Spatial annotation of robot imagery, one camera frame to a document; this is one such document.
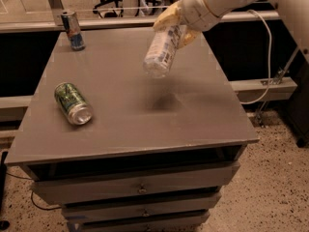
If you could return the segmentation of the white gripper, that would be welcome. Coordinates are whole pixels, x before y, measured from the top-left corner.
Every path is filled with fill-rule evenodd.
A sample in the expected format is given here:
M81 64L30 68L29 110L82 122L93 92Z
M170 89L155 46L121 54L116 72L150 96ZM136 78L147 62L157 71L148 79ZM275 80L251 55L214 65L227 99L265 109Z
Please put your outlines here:
M184 30L178 45L182 48L191 44L201 34L200 31L209 31L231 8L232 0L179 0L158 16L153 29L157 32L181 25L183 19L183 23L194 30Z

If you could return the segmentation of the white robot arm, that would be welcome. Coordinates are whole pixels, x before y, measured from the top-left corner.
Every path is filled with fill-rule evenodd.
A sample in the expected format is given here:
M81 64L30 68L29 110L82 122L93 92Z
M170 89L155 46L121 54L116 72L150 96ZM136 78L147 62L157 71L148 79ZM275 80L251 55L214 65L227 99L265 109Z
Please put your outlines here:
M154 23L156 31L165 26L184 24L194 31L209 31L230 11L257 0L179 0L161 13ZM267 0L277 11L309 61L309 0Z

